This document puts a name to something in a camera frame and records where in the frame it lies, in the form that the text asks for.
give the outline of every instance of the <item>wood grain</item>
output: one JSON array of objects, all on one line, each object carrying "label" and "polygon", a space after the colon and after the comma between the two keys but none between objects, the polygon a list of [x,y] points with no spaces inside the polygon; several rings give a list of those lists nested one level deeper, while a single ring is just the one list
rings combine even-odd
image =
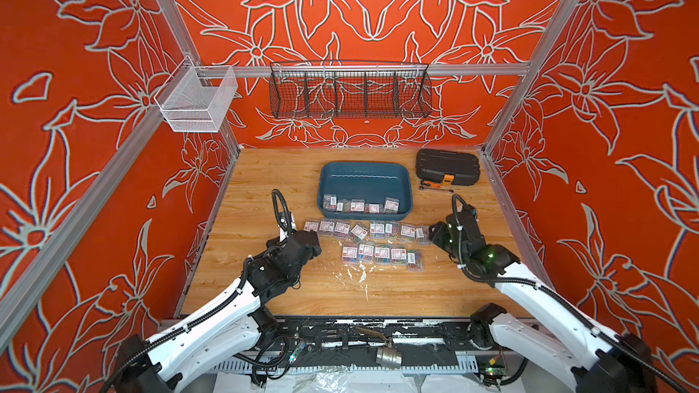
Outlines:
[{"label": "wood grain", "polygon": [[[397,162],[411,173],[413,211],[407,223],[433,224],[451,213],[450,195],[419,191],[415,176],[416,149],[244,149],[236,164],[183,313],[191,313],[235,280],[248,255],[260,253],[279,234],[271,191],[278,188],[298,226],[307,218],[322,218],[315,204],[322,167],[332,161]],[[490,243],[519,255],[493,189],[484,174],[470,187],[455,186],[478,209],[479,226]],[[436,246],[419,246],[425,271],[414,273],[394,266],[346,266],[340,242],[321,237],[323,253],[303,268],[301,288],[289,289],[270,301],[272,313],[282,315],[420,315],[469,316],[488,302],[513,315],[529,314],[508,297],[484,284],[469,281]]]}]

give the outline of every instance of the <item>wall-mounted basket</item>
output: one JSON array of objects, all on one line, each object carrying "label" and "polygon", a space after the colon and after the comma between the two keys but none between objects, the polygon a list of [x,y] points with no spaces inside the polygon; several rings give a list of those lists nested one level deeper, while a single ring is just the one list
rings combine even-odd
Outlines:
[{"label": "wall-mounted basket", "polygon": [[238,90],[233,68],[222,79],[200,77],[203,68],[186,57],[154,98],[175,132],[218,132],[226,118]]},{"label": "wall-mounted basket", "polygon": [[432,112],[427,64],[332,60],[271,63],[275,118],[424,118]]}]

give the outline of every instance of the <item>orange wall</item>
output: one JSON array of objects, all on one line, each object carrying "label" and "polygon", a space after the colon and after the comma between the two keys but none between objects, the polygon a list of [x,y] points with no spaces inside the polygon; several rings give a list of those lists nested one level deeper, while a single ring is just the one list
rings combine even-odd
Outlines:
[{"label": "orange wall", "polygon": [[[175,0],[205,64],[364,59],[526,62],[559,0]],[[421,120],[270,118],[263,79],[241,79],[229,121],[255,147],[478,146],[514,76],[436,79]]]},{"label": "orange wall", "polygon": [[[0,0],[0,296],[182,57],[154,0]],[[0,356],[0,389],[96,391],[184,287],[230,155],[163,123]]]},{"label": "orange wall", "polygon": [[556,289],[694,389],[698,25],[699,0],[582,0],[495,153]]}]

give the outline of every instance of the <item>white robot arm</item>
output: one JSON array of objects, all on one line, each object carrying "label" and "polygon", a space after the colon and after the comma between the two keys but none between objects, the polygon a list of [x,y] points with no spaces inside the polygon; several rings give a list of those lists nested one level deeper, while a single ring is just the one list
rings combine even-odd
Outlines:
[{"label": "white robot arm", "polygon": [[[457,202],[463,205],[460,211]],[[451,207],[453,214],[446,223],[430,227],[430,240],[457,260],[466,277],[508,295],[555,336],[525,325],[490,303],[471,315],[469,339],[473,345],[510,348],[575,392],[657,392],[655,377],[686,392],[653,366],[650,349],[640,338],[628,333],[621,336],[601,325],[547,287],[508,249],[487,244],[475,208],[460,196],[452,196]],[[482,381],[487,385],[507,383],[485,377]]]},{"label": "white robot arm", "polygon": [[[122,343],[117,369],[105,382],[102,393],[111,384],[118,393],[179,393],[232,354],[245,360],[247,357],[240,352],[254,346],[264,348],[275,340],[277,321],[265,304],[298,283],[302,267],[321,253],[318,235],[296,231],[284,197],[278,190],[273,191],[275,211],[275,197],[284,208],[283,213],[276,214],[280,236],[267,241],[263,253],[249,256],[240,278],[195,313],[146,341],[132,336]],[[284,357],[279,357],[276,364]]]}]

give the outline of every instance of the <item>basket divider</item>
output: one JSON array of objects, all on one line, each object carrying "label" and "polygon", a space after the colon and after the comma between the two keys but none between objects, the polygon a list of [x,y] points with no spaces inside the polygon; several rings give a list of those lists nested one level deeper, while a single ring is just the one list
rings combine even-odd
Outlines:
[{"label": "basket divider", "polygon": [[335,92],[335,112],[337,114],[339,114],[340,113],[340,99],[337,97],[337,72],[333,72],[333,91]]},{"label": "basket divider", "polygon": [[394,90],[393,90],[394,112],[400,116],[400,104],[398,103],[398,74],[394,72]]},{"label": "basket divider", "polygon": [[272,82],[274,83],[274,91],[277,93],[277,104],[276,104],[276,112],[273,112],[272,115],[275,116],[275,118],[279,118],[279,110],[282,108],[282,96],[279,94],[279,86],[277,85],[277,77],[279,77],[279,74],[275,72],[274,68],[270,65],[269,68],[272,70],[271,78]]},{"label": "basket divider", "polygon": [[424,72],[422,73],[422,79],[420,79],[420,89],[417,91],[417,97],[415,98],[415,102],[422,107],[422,87],[425,85],[425,77],[427,76],[427,67],[425,67]]},{"label": "basket divider", "polygon": [[306,116],[310,117],[310,96],[308,95],[308,72],[303,73],[303,102]]},{"label": "basket divider", "polygon": [[364,72],[364,116],[369,116],[369,83]]}]

